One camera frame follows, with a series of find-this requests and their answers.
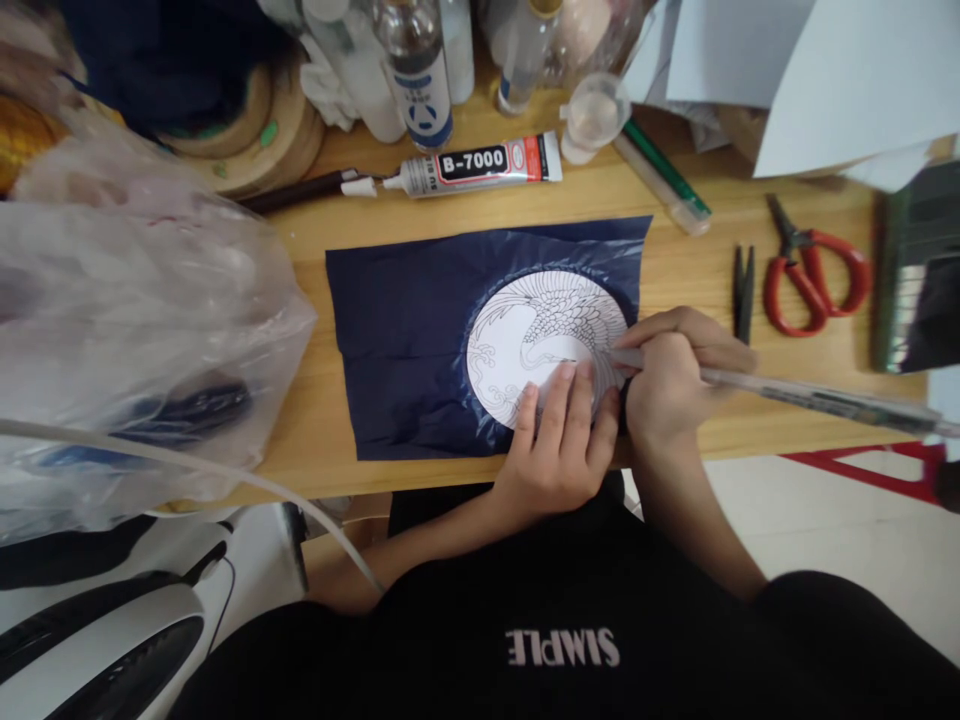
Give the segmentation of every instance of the small plastic cup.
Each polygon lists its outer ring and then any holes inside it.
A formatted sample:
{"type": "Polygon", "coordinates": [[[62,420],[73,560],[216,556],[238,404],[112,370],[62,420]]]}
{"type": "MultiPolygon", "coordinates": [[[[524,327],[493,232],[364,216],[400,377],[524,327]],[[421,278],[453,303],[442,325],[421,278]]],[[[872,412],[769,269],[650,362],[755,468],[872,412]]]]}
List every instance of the small plastic cup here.
{"type": "Polygon", "coordinates": [[[560,119],[567,121],[560,141],[560,152],[567,162],[584,165],[620,134],[630,118],[630,98],[616,75],[587,75],[560,108],[560,119]]]}

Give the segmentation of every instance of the white circular paper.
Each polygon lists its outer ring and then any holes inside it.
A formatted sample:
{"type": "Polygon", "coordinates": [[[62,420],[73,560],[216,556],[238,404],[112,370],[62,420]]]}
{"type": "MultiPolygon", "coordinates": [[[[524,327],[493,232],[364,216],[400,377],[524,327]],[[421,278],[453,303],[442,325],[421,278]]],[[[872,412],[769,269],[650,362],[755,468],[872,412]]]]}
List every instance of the white circular paper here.
{"type": "Polygon", "coordinates": [[[480,310],[467,343],[473,392],[495,420],[513,429],[527,382],[540,386],[564,360],[594,363],[593,413],[623,376],[605,351],[627,329],[616,300],[592,280],[572,272],[531,273],[501,288],[480,310]]]}

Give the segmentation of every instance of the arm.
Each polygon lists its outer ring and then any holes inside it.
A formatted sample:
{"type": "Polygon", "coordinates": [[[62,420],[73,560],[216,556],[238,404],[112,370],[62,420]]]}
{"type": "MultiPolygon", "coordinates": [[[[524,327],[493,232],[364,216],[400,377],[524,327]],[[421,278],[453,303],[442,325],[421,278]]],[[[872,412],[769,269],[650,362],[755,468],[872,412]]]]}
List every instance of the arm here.
{"type": "MultiPolygon", "coordinates": [[[[538,394],[536,385],[524,388],[510,453],[493,489],[362,553],[384,587],[390,588],[418,565],[473,552],[547,515],[575,510],[597,494],[616,443],[616,388],[604,396],[592,431],[589,363],[576,368],[564,363],[558,368],[539,435],[538,394]]],[[[343,614],[365,614],[380,600],[346,557],[310,577],[310,587],[308,599],[343,614]]]]}
{"type": "Polygon", "coordinates": [[[697,428],[727,395],[700,380],[700,363],[752,372],[754,354],[690,308],[641,321],[618,345],[644,350],[644,370],[627,396],[634,478],[644,518],[731,594],[752,601],[767,580],[710,487],[697,428]]]}

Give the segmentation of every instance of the wooden table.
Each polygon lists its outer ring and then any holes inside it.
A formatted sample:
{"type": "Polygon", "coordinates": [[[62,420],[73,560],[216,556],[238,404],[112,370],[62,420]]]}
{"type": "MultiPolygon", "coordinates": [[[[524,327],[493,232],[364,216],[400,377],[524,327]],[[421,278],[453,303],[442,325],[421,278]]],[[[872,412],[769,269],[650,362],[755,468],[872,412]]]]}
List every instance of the wooden table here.
{"type": "MultiPolygon", "coordinates": [[[[454,109],[450,149],[494,144],[558,128],[562,91],[541,91],[521,118],[500,116],[494,104],[496,77],[478,77],[470,101],[454,109]]],[[[324,253],[455,235],[472,230],[611,217],[653,215],[641,267],[643,315],[691,305],[732,327],[732,267],[737,243],[757,249],[757,292],[753,347],[760,371],[773,377],[823,383],[856,392],[921,400],[925,377],[893,377],[869,370],[870,309],[853,318],[831,319],[815,338],[792,339],[777,333],[763,311],[767,260],[778,238],[764,201],[776,192],[800,227],[817,227],[868,250],[873,232],[874,194],[836,178],[820,181],[752,180],[747,161],[732,148],[697,155],[685,123],[640,108],[637,118],[680,172],[713,209],[709,233],[691,238],[677,228],[663,206],[612,148],[588,165],[564,163],[559,184],[410,200],[402,192],[378,199],[335,197],[275,213],[273,222],[296,268],[297,279],[320,318],[277,421],[266,459],[257,472],[308,498],[454,485],[492,480],[503,458],[357,462],[344,386],[343,365],[334,334],[333,306],[324,253]]],[[[417,153],[407,139],[386,146],[358,125],[349,135],[328,131],[310,172],[319,175],[346,167],[390,173],[417,153]]],[[[828,278],[845,292],[845,271],[823,253],[828,278]]],[[[799,296],[784,293],[791,319],[805,322],[799,296]]],[[[904,436],[775,403],[751,395],[732,400],[700,432],[705,458],[799,452],[851,447],[904,436]]],[[[619,457],[625,455],[621,448],[619,457]]],[[[223,504],[272,499],[254,488],[238,488],[223,504]]]]}

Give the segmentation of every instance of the tile floor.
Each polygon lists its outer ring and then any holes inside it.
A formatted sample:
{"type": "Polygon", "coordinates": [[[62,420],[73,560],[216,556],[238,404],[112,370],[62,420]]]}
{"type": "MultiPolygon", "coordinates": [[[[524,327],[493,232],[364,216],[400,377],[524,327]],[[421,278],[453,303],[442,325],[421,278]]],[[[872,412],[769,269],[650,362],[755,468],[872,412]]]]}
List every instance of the tile floor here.
{"type": "MultiPolygon", "coordinates": [[[[885,462],[893,474],[882,457],[856,464],[885,462]]],[[[707,473],[768,576],[848,578],[960,665],[960,515],[780,457],[709,462],[707,473]]]]}

